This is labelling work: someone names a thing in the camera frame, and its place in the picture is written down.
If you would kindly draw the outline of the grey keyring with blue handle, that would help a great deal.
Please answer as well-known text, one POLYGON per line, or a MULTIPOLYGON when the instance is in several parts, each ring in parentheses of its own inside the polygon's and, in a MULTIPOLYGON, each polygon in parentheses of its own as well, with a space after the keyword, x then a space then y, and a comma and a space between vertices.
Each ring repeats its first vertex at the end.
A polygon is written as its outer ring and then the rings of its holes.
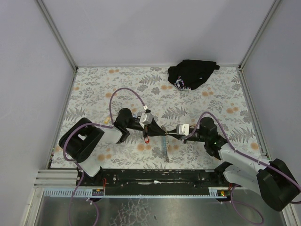
MULTIPOLYGON (((165 131, 166 133, 166 128, 165 126, 161 126, 161 128, 165 131)), ((168 145, 169 145, 169 141, 168 141, 168 135, 165 134, 165 136, 162 137, 162 146, 163 146, 163 153, 164 153, 164 157, 165 157, 165 162, 169 163, 169 157, 168 157, 168 145)))

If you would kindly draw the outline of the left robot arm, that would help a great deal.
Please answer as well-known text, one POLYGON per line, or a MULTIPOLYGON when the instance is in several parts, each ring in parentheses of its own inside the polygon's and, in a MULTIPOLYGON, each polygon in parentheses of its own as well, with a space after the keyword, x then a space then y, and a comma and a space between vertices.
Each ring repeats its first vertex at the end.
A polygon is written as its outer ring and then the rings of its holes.
POLYGON ((146 143, 149 137, 165 136, 165 132, 154 120, 150 110, 134 117, 128 108, 119 111, 112 127, 92 123, 88 118, 80 119, 59 140, 63 155, 68 154, 89 177, 95 177, 102 169, 92 157, 99 142, 119 144, 130 135, 129 129, 141 131, 146 143))

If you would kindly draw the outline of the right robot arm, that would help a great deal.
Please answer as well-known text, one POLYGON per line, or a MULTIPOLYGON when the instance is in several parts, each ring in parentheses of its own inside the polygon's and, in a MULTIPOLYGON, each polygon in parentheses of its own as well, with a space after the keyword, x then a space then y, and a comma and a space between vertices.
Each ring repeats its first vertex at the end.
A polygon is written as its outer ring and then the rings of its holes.
POLYGON ((272 209, 281 211, 293 204, 301 187, 287 165, 280 159, 270 161, 235 149, 225 134, 219 134, 220 128, 218 121, 204 117, 197 128, 179 124, 168 135, 183 142, 203 142, 206 152, 223 162, 222 173, 229 183, 257 193, 272 209))

